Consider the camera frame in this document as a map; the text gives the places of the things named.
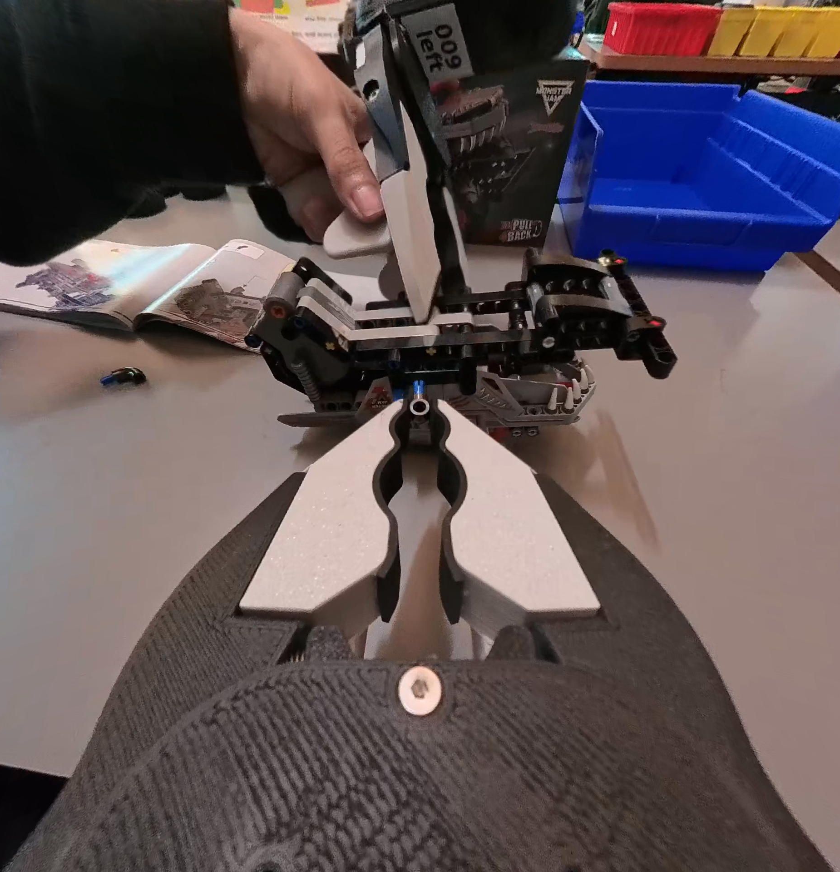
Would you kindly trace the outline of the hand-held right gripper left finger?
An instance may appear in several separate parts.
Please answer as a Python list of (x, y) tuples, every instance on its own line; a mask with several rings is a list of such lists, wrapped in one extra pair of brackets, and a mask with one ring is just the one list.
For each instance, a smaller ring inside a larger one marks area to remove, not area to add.
[(398, 603), (399, 539), (390, 502), (403, 485), (404, 402), (393, 402), (295, 477), (295, 491), (239, 615), (336, 627), (360, 659), (369, 628)]

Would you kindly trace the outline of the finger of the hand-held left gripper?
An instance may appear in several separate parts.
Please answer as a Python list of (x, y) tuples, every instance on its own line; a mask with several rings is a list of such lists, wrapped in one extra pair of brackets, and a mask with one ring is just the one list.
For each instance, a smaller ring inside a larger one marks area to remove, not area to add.
[(401, 113), (408, 167), (382, 181), (382, 201), (395, 258), (414, 321), (430, 318), (441, 278), (427, 165), (410, 116)]
[(444, 127), (430, 94), (420, 98), (420, 141), (426, 162), (426, 195), (440, 263), (437, 296), (464, 297), (468, 293), (468, 267), (452, 190), (450, 151)]

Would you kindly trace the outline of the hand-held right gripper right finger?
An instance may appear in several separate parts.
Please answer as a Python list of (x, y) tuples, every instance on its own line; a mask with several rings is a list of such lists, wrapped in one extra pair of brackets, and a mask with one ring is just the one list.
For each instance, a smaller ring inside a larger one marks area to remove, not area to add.
[(601, 604), (533, 469), (447, 402), (436, 402), (442, 520), (439, 596), (452, 625), (488, 653), (509, 626), (588, 620)]

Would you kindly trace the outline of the brick-built toy truck chassis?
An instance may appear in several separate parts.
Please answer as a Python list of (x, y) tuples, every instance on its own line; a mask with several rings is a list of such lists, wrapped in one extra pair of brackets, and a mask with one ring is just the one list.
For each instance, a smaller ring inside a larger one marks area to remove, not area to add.
[(394, 401), (407, 408), (423, 379), (431, 406), (449, 403), (491, 437), (536, 437), (576, 423), (593, 397), (585, 352), (612, 350), (656, 379), (672, 372), (665, 320), (625, 266), (611, 250), (587, 261), (530, 248), (518, 280), (436, 297), (417, 323), (396, 266), (381, 275), (393, 289), (362, 302), (302, 257), (277, 278), (245, 342), (310, 402), (311, 411), (281, 416), (288, 426), (360, 426)]

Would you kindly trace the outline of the person's left forearm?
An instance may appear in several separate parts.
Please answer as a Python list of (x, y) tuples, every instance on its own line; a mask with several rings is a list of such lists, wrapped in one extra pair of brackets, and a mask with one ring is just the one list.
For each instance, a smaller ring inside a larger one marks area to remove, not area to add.
[(262, 181), (230, 11), (0, 1), (0, 262), (42, 263), (154, 188)]

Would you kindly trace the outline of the person's left hand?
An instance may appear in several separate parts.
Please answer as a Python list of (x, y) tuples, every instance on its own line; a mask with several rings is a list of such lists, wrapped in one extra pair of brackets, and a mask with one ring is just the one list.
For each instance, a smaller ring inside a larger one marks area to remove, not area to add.
[(314, 243), (342, 213), (381, 221), (363, 100), (288, 31), (243, 10), (229, 21), (250, 141), (290, 220)]

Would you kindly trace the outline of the black toy set box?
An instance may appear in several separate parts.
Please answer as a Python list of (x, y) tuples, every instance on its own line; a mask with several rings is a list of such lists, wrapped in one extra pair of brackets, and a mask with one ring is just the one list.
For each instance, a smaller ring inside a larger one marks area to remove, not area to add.
[(431, 85), (465, 243), (544, 243), (588, 71), (572, 52)]

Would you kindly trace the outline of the colourful printed sheet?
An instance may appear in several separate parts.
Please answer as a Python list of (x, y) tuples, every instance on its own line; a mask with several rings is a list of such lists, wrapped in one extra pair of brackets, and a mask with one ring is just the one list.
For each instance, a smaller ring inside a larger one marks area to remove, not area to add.
[(239, 9), (278, 26), (319, 55), (338, 53), (339, 27), (349, 1), (232, 1)]

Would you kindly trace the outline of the blue storage bin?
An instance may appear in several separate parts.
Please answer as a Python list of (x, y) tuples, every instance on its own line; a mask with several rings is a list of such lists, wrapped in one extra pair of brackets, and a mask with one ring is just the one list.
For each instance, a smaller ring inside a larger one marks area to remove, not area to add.
[(572, 253), (764, 272), (840, 218), (840, 121), (735, 84), (586, 84), (558, 206)]

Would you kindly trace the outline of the red storage bin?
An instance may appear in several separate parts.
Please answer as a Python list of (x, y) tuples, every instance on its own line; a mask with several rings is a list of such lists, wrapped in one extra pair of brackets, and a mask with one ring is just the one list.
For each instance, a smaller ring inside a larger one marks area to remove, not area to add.
[(684, 3), (613, 2), (603, 45), (642, 57), (695, 58), (716, 33), (722, 10)]

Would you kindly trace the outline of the open instruction booklet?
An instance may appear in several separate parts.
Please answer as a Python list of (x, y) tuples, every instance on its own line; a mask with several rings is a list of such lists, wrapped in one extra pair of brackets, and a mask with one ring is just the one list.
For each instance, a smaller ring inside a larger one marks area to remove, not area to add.
[(0, 263), (0, 311), (136, 333), (163, 322), (249, 351), (245, 336), (296, 261), (233, 239), (219, 248), (93, 240), (45, 263)]

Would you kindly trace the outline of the wooden shelf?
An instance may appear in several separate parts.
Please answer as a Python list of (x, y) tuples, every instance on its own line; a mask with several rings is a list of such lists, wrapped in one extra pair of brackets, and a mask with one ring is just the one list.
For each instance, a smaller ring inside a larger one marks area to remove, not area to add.
[(670, 73), (713, 73), (738, 75), (794, 75), (840, 77), (840, 59), (679, 57), (620, 54), (606, 45), (583, 41), (578, 52), (591, 64), (605, 71)]

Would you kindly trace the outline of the yellow storage bin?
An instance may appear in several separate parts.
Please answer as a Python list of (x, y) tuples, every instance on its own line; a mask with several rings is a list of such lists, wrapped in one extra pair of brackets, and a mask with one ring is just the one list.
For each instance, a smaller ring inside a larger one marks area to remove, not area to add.
[(806, 7), (756, 6), (736, 55), (753, 59), (803, 58), (812, 39), (811, 16)]
[(840, 7), (799, 7), (795, 24), (808, 30), (805, 46), (798, 58), (834, 59), (840, 53)]
[(716, 31), (710, 39), (705, 56), (708, 58), (731, 58), (739, 50), (756, 17), (756, 8), (746, 6), (723, 6), (720, 10)]

